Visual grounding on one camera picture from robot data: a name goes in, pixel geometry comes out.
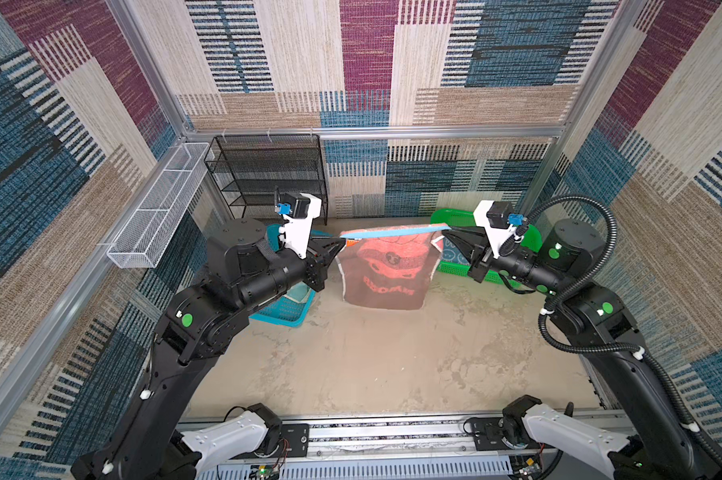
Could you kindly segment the teal plastic basket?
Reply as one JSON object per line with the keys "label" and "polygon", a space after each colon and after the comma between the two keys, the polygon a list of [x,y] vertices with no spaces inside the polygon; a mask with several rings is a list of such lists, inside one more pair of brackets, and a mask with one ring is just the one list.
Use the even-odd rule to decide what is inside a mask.
{"label": "teal plastic basket", "polygon": [[[267,225],[266,239],[274,252],[290,250],[281,240],[281,225]],[[272,301],[259,311],[250,315],[250,320],[272,325],[297,328],[307,317],[316,292],[306,284],[300,283],[290,289],[277,300]]]}

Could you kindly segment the red pink towel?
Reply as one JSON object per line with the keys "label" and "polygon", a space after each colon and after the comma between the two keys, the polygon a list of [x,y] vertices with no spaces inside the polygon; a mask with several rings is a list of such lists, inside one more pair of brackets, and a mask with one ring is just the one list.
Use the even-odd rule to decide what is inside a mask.
{"label": "red pink towel", "polygon": [[443,250],[441,224],[349,230],[336,257],[343,300],[370,309],[414,311],[423,307]]}

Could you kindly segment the light blue patterned towel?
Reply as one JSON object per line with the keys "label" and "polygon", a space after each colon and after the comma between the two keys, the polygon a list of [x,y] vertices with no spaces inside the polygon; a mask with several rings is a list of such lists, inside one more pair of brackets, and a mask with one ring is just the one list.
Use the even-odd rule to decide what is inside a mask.
{"label": "light blue patterned towel", "polygon": [[448,264],[468,267],[468,260],[462,255],[459,249],[447,238],[443,239],[443,251],[441,261]]}

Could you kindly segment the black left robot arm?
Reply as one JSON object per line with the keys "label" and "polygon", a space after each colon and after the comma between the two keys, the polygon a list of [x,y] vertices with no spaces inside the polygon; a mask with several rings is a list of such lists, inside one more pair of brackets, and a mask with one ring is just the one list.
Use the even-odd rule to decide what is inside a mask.
{"label": "black left robot arm", "polygon": [[321,291],[345,247],[308,236],[304,254],[270,247],[256,219],[226,222],[207,241],[197,281],[176,294],[155,329],[149,365],[109,441],[79,457],[77,479],[193,479],[235,456],[279,442],[280,422],[246,410],[207,429],[176,427],[204,377],[250,317],[303,283]]}

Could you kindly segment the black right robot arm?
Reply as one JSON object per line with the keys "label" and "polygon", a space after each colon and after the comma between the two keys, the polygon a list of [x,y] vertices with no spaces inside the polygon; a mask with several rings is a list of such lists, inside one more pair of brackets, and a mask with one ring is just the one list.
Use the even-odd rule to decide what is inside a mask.
{"label": "black right robot arm", "polygon": [[613,251],[613,225],[601,237],[588,224],[560,220],[536,252],[519,244],[515,226],[454,228],[444,235],[469,260],[470,277],[506,272],[529,292],[544,294],[543,339],[586,359],[635,430],[632,436],[597,430],[525,396],[505,412],[512,442],[550,445],[611,479],[722,479],[722,447],[649,352],[628,307],[592,279]]}

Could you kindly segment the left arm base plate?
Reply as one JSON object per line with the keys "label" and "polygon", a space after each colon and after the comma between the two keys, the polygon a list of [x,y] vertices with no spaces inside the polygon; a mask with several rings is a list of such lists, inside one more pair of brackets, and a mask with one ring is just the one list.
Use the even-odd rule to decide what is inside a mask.
{"label": "left arm base plate", "polygon": [[[308,443],[310,440],[310,426],[308,423],[284,424],[281,427],[281,437],[286,440],[287,459],[304,458],[308,454]],[[232,460],[268,460],[274,461],[279,453],[273,453],[271,449],[263,450],[260,453],[242,453],[232,457]]]}

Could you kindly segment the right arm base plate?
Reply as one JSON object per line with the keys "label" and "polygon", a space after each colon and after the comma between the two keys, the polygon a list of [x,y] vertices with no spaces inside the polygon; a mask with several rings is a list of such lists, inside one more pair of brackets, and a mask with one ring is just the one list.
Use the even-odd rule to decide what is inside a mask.
{"label": "right arm base plate", "polygon": [[512,443],[505,438],[501,417],[496,416],[471,416],[462,423],[462,431],[467,435],[479,452],[517,452],[527,454],[534,453],[555,453],[557,449],[552,445],[539,444],[534,440],[521,440],[519,443]]}

